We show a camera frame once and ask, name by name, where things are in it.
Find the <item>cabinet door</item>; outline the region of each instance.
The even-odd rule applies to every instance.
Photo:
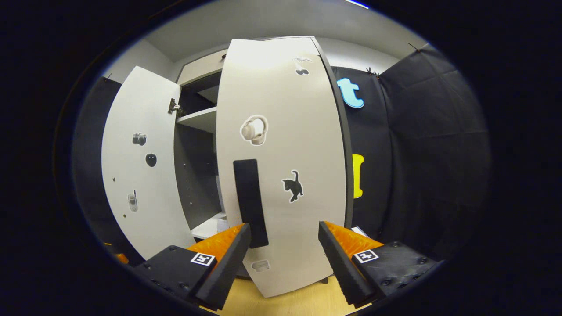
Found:
[[[254,115],[267,122],[263,143],[242,135]],[[219,86],[216,145],[231,225],[242,222],[233,163],[257,161],[268,244],[248,249],[243,263],[263,296],[331,275],[318,225],[344,225],[346,164],[332,85],[311,38],[231,41]],[[284,180],[296,179],[293,170],[300,187],[288,182],[286,191]]]
[[[179,94],[177,84],[137,66],[115,96],[103,131],[107,199],[119,227],[144,259],[170,245],[195,243],[174,169],[176,113],[168,113],[168,107]],[[137,143],[135,134],[140,134]]]

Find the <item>black cat sticker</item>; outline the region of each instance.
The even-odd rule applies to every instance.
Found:
[[[298,180],[298,171],[293,170],[291,172],[294,173],[294,179],[283,180],[285,191],[290,191],[293,194],[293,196],[289,200],[290,203],[298,200],[299,195],[303,196],[303,194],[302,194],[302,184]]]

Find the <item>headphones sticker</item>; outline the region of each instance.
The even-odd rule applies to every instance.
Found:
[[[261,146],[265,142],[265,135],[268,132],[268,120],[263,115],[252,115],[242,127],[240,127],[240,136],[254,146]]]

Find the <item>wooden floor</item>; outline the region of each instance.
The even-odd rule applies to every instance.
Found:
[[[328,278],[328,284],[316,282],[299,290],[270,297],[261,296],[256,285],[249,280],[236,278],[218,315],[347,315],[357,310],[347,305],[335,276]]]

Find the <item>black fabric backdrop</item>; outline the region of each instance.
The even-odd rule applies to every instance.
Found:
[[[392,155],[387,111],[376,76],[365,71],[332,67],[336,80],[349,78],[359,86],[355,96],[365,105],[345,106],[353,154],[361,155],[360,188],[363,195],[353,200],[352,226],[359,226],[375,238],[381,228],[391,186]]]
[[[365,102],[346,107],[353,153],[365,157],[353,225],[383,243],[400,240],[449,259],[474,231],[490,183],[488,130],[468,83],[429,45],[380,80],[334,73],[357,84]]]

